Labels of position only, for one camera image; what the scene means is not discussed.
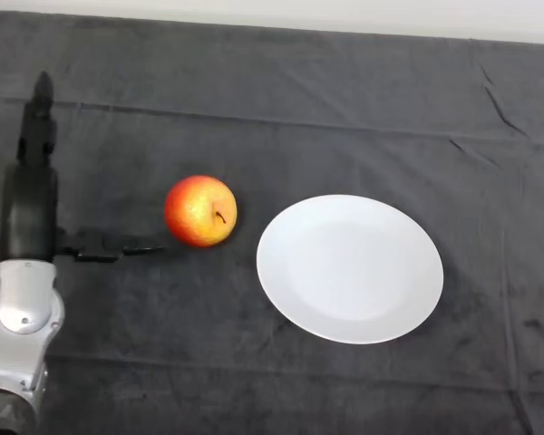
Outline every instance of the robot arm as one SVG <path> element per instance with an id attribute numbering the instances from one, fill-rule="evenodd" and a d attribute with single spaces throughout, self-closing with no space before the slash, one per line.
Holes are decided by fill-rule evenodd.
<path id="1" fill-rule="evenodd" d="M 48 371 L 44 355 L 64 320 L 54 288 L 56 254 L 77 261 L 113 262 L 160 250 L 150 239 L 111 237 L 99 231 L 69 237 L 57 228 L 57 173 L 50 165 L 56 123 L 53 84 L 42 73 L 24 106 L 16 163 L 6 169 L 0 231 L 0 428 L 32 427 Z M 20 411 L 23 407 L 30 412 Z"/>

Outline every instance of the white plate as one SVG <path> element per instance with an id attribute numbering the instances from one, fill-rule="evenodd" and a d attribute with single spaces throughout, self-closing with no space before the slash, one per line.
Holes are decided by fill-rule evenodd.
<path id="1" fill-rule="evenodd" d="M 439 253 L 415 221 L 349 195 L 306 199 L 276 216 L 257 247 L 257 272 L 280 313 L 342 343 L 409 333 L 443 287 Z"/>

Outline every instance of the apple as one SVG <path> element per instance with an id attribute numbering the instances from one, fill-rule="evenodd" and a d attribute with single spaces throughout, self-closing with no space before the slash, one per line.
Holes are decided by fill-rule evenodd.
<path id="1" fill-rule="evenodd" d="M 195 247 L 211 247 L 224 240 L 238 218 L 234 194 L 207 175 L 193 175 L 176 184 L 163 211 L 171 233 Z"/>

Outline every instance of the black robot arm segment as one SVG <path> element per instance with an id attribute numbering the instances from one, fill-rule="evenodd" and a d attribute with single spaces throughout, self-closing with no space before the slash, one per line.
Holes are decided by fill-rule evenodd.
<path id="1" fill-rule="evenodd" d="M 56 123 L 53 83 L 43 72 L 24 106 L 17 162 L 6 169 L 0 230 L 0 261 L 52 262 L 56 251 L 56 171 L 50 166 Z"/>

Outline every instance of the gray fabric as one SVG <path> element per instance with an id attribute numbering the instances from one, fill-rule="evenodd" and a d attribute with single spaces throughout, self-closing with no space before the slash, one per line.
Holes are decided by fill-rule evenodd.
<path id="1" fill-rule="evenodd" d="M 43 433 L 544 435 L 544 46 L 0 14 L 0 193 L 41 70 L 61 225 L 170 246 L 57 262 Z M 240 205 L 209 250 L 162 221 L 195 173 Z M 440 249 L 414 332 L 331 343 L 266 299 L 262 230 L 327 193 L 398 207 Z"/>

